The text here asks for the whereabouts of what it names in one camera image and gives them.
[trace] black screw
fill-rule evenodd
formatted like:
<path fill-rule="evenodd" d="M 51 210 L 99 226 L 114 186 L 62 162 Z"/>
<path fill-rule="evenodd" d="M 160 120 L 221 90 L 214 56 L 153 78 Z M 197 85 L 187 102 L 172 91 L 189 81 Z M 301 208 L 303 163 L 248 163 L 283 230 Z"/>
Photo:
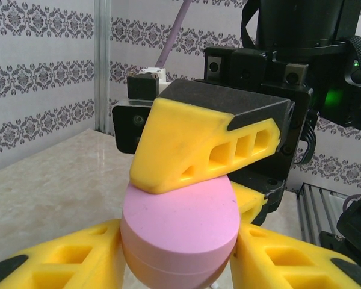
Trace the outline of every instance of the black screw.
<path fill-rule="evenodd" d="M 278 184 L 278 182 L 277 182 L 275 179 L 268 179 L 268 180 L 267 180 L 267 183 L 268 183 L 269 185 L 277 185 L 277 184 Z"/>
<path fill-rule="evenodd" d="M 298 83 L 298 81 L 300 80 L 298 74 L 292 72 L 292 73 L 289 73 L 288 76 L 286 77 L 286 82 L 288 84 L 296 84 Z"/>
<path fill-rule="evenodd" d="M 217 72 L 218 69 L 219 69 L 218 63 L 212 62 L 212 63 L 210 64 L 210 71 L 211 71 L 211 72 Z"/>
<path fill-rule="evenodd" d="M 281 150 L 284 155 L 291 155 L 293 153 L 293 149 L 288 145 L 282 146 Z"/>
<path fill-rule="evenodd" d="M 134 125 L 141 126 L 144 124 L 143 116 L 134 116 Z"/>

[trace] green led light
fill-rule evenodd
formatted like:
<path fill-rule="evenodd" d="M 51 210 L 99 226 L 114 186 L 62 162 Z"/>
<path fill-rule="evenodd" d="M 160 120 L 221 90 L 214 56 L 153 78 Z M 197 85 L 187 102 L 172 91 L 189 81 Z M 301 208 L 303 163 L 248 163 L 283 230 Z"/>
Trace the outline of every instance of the green led light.
<path fill-rule="evenodd" d="M 342 90 L 330 89 L 325 99 L 325 107 L 337 107 L 341 104 L 343 92 Z"/>

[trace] pink egg-shaped object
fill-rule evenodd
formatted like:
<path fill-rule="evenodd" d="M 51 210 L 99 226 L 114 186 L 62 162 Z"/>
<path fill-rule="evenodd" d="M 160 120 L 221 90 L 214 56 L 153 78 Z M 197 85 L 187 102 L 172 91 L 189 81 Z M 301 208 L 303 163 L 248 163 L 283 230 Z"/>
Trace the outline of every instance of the pink egg-shaped object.
<path fill-rule="evenodd" d="M 151 289 L 206 288 L 227 264 L 239 223 L 227 176 L 165 194 L 129 184 L 120 224 L 123 253 Z"/>

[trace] marble surface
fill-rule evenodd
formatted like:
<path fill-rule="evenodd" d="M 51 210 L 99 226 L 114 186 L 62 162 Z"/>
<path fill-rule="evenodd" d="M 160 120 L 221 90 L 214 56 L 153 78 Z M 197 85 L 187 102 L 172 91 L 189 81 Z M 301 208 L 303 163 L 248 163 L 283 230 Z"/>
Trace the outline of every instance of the marble surface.
<path fill-rule="evenodd" d="M 0 261 L 27 247 L 122 215 L 132 156 L 113 137 L 85 131 L 0 170 Z M 295 195 L 263 227 L 301 238 Z M 227 266 L 217 281 L 231 289 Z M 146 288 L 127 269 L 123 288 Z"/>

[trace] rectangular cutout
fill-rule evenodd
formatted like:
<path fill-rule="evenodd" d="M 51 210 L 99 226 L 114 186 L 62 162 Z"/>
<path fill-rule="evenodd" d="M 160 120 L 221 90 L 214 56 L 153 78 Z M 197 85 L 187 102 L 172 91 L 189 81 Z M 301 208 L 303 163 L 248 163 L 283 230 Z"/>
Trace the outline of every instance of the rectangular cutout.
<path fill-rule="evenodd" d="M 103 235 L 106 233 L 107 230 L 108 230 L 107 226 L 101 226 L 101 227 L 93 229 L 90 232 L 90 235 Z"/>
<path fill-rule="evenodd" d="M 235 148 L 235 158 L 237 160 L 249 157 L 250 142 L 251 142 L 250 135 L 247 135 L 245 137 L 241 137 L 238 139 L 238 141 L 236 142 L 236 148 Z"/>
<path fill-rule="evenodd" d="M 91 246 L 61 246 L 46 263 L 80 264 L 84 262 L 91 250 Z"/>
<path fill-rule="evenodd" d="M 215 170 L 227 166 L 230 160 L 230 143 L 224 143 L 211 150 L 209 169 Z"/>
<path fill-rule="evenodd" d="M 35 272 L 32 289 L 63 289 L 73 272 Z"/>
<path fill-rule="evenodd" d="M 335 282 L 326 275 L 286 275 L 285 279 L 293 289 L 336 289 L 340 288 Z"/>
<path fill-rule="evenodd" d="M 254 142 L 253 154 L 257 154 L 267 149 L 270 138 L 270 133 L 267 130 L 257 132 Z"/>
<path fill-rule="evenodd" d="M 313 262 L 303 252 L 291 247 L 269 247 L 266 254 L 276 266 L 312 266 Z"/>
<path fill-rule="evenodd" d="M 267 234 L 261 231 L 258 231 L 256 229 L 250 229 L 249 230 L 250 235 L 252 235 L 253 237 L 257 237 L 257 238 L 266 238 Z"/>
<path fill-rule="evenodd" d="M 185 181 L 187 179 L 191 179 L 193 176 L 194 176 L 194 166 L 190 166 L 183 172 L 183 174 L 180 176 L 180 179 L 182 181 Z"/>

